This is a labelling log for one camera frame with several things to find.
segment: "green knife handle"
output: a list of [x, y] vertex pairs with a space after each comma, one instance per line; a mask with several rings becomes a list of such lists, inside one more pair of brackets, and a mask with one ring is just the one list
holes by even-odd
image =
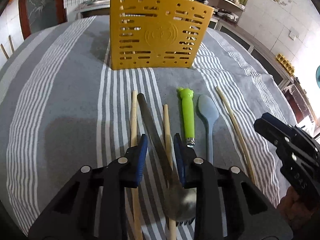
[[189, 88], [179, 88], [182, 99], [182, 113], [184, 122], [184, 132], [186, 138], [195, 137], [195, 117], [193, 110], [193, 91]]

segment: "screw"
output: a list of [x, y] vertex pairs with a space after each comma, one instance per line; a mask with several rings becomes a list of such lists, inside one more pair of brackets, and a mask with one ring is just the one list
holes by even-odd
[[199, 158], [199, 157], [196, 157], [196, 158], [193, 159], [193, 162], [194, 162], [195, 164], [202, 164], [202, 163], [203, 163], [203, 159], [201, 159], [201, 158]]
[[89, 166], [82, 166], [81, 167], [81, 172], [82, 173], [87, 173], [87, 172], [89, 172], [91, 170], [91, 168], [89, 167]]
[[240, 172], [240, 168], [237, 166], [232, 166], [230, 170], [235, 174], [238, 174]]
[[120, 158], [118, 159], [118, 162], [119, 162], [120, 164], [125, 164], [125, 163], [127, 163], [127, 161], [128, 161], [128, 159], [127, 159], [126, 157], [120, 157]]

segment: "embossed logo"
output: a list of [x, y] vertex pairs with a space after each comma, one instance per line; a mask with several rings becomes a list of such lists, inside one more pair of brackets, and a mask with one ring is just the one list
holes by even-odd
[[146, 31], [145, 39], [149, 46], [166, 47], [174, 43], [178, 36], [177, 27], [169, 22], [157, 23]]

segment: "human hand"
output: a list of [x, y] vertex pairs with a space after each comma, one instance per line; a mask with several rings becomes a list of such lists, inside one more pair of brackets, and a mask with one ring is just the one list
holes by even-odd
[[308, 222], [317, 208], [318, 207], [315, 207], [311, 211], [308, 210], [292, 186], [288, 188], [286, 196], [281, 199], [277, 206], [277, 210], [288, 222], [293, 231], [300, 229]]

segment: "silicone spoon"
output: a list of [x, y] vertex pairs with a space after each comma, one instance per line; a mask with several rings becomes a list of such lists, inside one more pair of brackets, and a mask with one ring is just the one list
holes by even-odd
[[198, 108], [201, 115], [206, 119], [208, 125], [207, 133], [207, 161], [213, 164], [213, 143], [212, 143], [212, 130], [213, 125], [219, 117], [219, 111], [212, 101], [212, 99], [206, 95], [199, 96]]

